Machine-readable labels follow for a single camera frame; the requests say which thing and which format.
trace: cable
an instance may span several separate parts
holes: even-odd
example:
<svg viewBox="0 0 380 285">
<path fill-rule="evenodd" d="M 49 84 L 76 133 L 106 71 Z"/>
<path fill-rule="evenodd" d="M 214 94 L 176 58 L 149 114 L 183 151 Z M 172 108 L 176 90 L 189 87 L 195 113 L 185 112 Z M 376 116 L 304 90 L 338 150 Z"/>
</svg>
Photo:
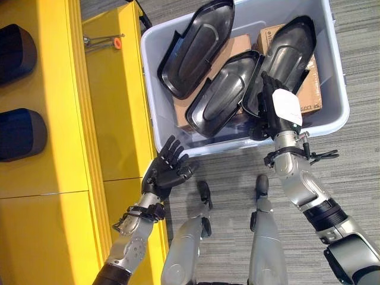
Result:
<svg viewBox="0 0 380 285">
<path fill-rule="evenodd" d="M 310 165 L 313 165 L 316 162 L 319 162 L 322 159 L 336 159 L 339 156 L 338 150 L 331 150 L 326 153 L 311 153 L 310 158 L 314 159 L 312 162 L 310 162 Z"/>
</svg>

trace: gray plastic bin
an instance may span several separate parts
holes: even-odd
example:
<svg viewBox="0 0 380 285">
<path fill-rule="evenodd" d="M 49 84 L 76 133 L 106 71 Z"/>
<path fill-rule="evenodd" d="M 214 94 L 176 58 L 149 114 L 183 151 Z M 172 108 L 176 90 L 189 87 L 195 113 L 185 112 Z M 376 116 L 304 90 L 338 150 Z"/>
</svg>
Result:
<svg viewBox="0 0 380 285">
<path fill-rule="evenodd" d="M 304 131 L 312 137 L 327 135 L 340 129 L 350 113 L 344 85 L 334 23 L 328 0 L 241 0 L 235 1 L 235 20 L 231 37 L 249 34 L 255 43 L 264 27 L 284 24 L 298 15 L 308 15 L 314 20 L 317 42 L 315 58 L 319 72 L 323 108 L 304 118 Z M 142 59 L 148 101 L 153 123 L 156 148 L 161 150 L 173 134 L 184 144 L 190 156 L 200 156 L 237 148 L 268 144 L 271 140 L 252 141 L 242 126 L 228 124 L 215 139 L 185 132 L 176 126 L 172 95 L 157 78 L 157 67 L 165 54 L 174 31 L 183 32 L 192 14 L 156 25 L 141 39 Z"/>
</svg>

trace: yellow wooden surface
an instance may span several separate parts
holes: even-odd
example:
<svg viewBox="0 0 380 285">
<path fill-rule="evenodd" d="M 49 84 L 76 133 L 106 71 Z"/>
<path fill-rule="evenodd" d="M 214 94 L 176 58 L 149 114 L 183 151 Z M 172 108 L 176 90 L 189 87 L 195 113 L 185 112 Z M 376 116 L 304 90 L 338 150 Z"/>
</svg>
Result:
<svg viewBox="0 0 380 285">
<path fill-rule="evenodd" d="M 78 0 L 66 0 L 66 19 L 69 31 L 70 64 L 72 70 L 75 103 L 77 106 L 78 123 L 82 141 L 84 165 L 88 183 L 94 236 L 96 239 L 98 262 L 102 266 L 111 246 L 108 214 L 103 187 L 102 170 L 94 117 L 91 107 L 90 89 L 84 57 L 83 33 L 81 28 L 80 6 Z"/>
<path fill-rule="evenodd" d="M 18 24 L 37 46 L 35 70 L 0 86 L 0 112 L 35 110 L 48 135 L 41 154 L 0 163 L 0 198 L 88 190 L 66 10 L 64 0 L 0 1 L 0 27 Z"/>
<path fill-rule="evenodd" d="M 141 180 L 142 179 L 124 179 L 104 183 L 107 204 L 112 205 L 112 207 L 108 207 L 110 224 L 116 223 L 126 208 L 132 205 L 133 202 L 139 200 Z M 145 258 L 128 284 L 161 285 L 161 271 L 164 264 L 164 257 L 166 256 L 166 252 L 163 253 L 163 245 L 165 243 L 161 241 L 163 234 L 162 228 L 166 231 L 166 226 L 163 221 L 154 225 L 153 232 L 148 240 L 148 250 Z M 115 240 L 117 237 L 118 233 L 113 230 L 112 240 Z"/>
<path fill-rule="evenodd" d="M 110 225 L 137 202 L 141 178 L 156 156 L 140 56 L 138 9 L 130 3 L 83 23 L 88 37 L 124 34 L 122 50 L 86 54 Z M 159 285 L 167 254 L 166 225 L 154 225 L 147 255 L 132 276 L 133 285 Z"/>
<path fill-rule="evenodd" d="M 119 187 L 116 192 L 124 195 L 125 203 L 121 207 L 122 200 L 115 202 L 114 208 L 113 202 L 106 205 L 102 183 L 142 177 L 155 153 L 140 58 L 138 13 L 134 3 L 118 9 L 116 23 L 129 36 L 122 39 L 122 52 L 111 56 L 112 60 L 106 56 L 98 62 L 100 69 L 118 62 L 123 74 L 115 75 L 116 83 L 123 84 L 115 85 L 115 92 L 110 93 L 123 101 L 123 108 L 106 121 L 116 125 L 110 133 L 122 149 L 122 158 L 114 164 L 118 156 L 113 145 L 99 136 L 96 140 L 94 119 L 102 126 L 96 131 L 106 130 L 104 114 L 112 108 L 104 108 L 101 117 L 97 113 L 103 108 L 101 101 L 94 96 L 91 104 L 79 1 L 0 1 L 0 27 L 18 24 L 37 46 L 35 70 L 0 87 L 0 112 L 19 107 L 35 110 L 48 130 L 47 146 L 41 154 L 0 164 L 0 276 L 4 284 L 91 284 L 110 248 L 107 207 L 113 218 L 114 209 L 124 210 L 140 196 L 140 186 L 133 187 L 134 196 L 125 196 L 123 191 L 129 188 Z M 113 51 L 104 52 L 112 55 Z M 113 77 L 99 79 L 107 86 Z M 130 116 L 128 123 L 123 121 L 125 114 Z M 107 179 L 102 178 L 100 162 L 107 169 Z M 145 277 L 141 281 L 145 283 L 133 284 L 160 284 L 166 252 L 166 227 L 159 223 L 148 243 L 148 257 L 134 277 Z"/>
<path fill-rule="evenodd" d="M 79 1 L 0 1 L 0 27 L 10 23 L 33 37 L 37 65 L 0 87 L 0 112 L 39 112 L 48 139 L 41 154 L 0 163 L 1 276 L 12 285 L 90 284 L 110 229 Z"/>
<path fill-rule="evenodd" d="M 5 285 L 88 285 L 99 270 L 87 191 L 0 199 L 0 229 Z"/>
<path fill-rule="evenodd" d="M 104 181 L 141 177 L 152 158 L 140 58 L 138 10 L 133 4 L 89 19 L 88 37 L 124 34 L 122 50 L 86 54 Z"/>
</svg>

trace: gray carpet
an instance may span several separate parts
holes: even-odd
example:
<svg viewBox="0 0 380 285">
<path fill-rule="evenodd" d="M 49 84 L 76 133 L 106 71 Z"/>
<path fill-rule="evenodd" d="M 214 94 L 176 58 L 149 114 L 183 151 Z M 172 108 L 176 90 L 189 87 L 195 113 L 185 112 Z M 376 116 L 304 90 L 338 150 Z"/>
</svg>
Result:
<svg viewBox="0 0 380 285">
<path fill-rule="evenodd" d="M 204 2 L 140 1 L 153 24 L 195 11 Z M 81 3 L 83 18 L 88 18 L 123 1 Z M 311 139 L 313 151 L 337 148 L 341 155 L 317 163 L 313 171 L 346 213 L 380 245 L 380 2 L 332 0 L 331 8 L 347 75 L 350 118 L 339 131 Z M 167 217 L 169 234 L 178 230 L 196 206 L 197 180 L 205 179 L 212 192 L 213 235 L 201 242 L 198 281 L 246 283 L 253 240 L 249 218 L 255 208 L 254 184 L 257 175 L 265 173 L 270 178 L 270 199 L 283 241 L 289 284 L 339 284 L 312 226 L 284 196 L 273 171 L 263 166 L 262 158 L 272 150 L 266 146 L 202 157 L 196 177 L 173 189 Z"/>
</svg>

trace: robotic arm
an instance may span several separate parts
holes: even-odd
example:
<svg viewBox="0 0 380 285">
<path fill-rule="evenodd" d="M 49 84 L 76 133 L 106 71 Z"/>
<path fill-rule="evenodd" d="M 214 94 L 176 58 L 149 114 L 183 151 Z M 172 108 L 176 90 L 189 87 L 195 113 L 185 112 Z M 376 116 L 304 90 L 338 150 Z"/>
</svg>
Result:
<svg viewBox="0 0 380 285">
<path fill-rule="evenodd" d="M 145 256 L 153 224 L 165 218 L 161 204 L 172 187 L 184 183 L 198 168 L 196 162 L 183 167 L 188 155 L 178 158 L 183 147 L 171 136 L 158 157 L 150 164 L 142 180 L 139 202 L 127 209 L 113 225 L 120 235 L 93 285 L 126 285 Z"/>
<path fill-rule="evenodd" d="M 299 134 L 300 125 L 277 116 L 273 93 L 277 89 L 286 90 L 285 86 L 265 72 L 262 77 L 261 115 L 265 122 L 259 132 L 270 136 L 275 144 L 275 152 L 268 154 L 265 164 L 274 167 L 289 200 L 313 225 L 322 243 L 328 245 L 324 255 L 342 284 L 380 284 L 379 248 L 331 198 L 311 171 L 313 163 L 337 157 L 337 150 L 319 155 L 310 153 L 309 134 Z"/>
</svg>

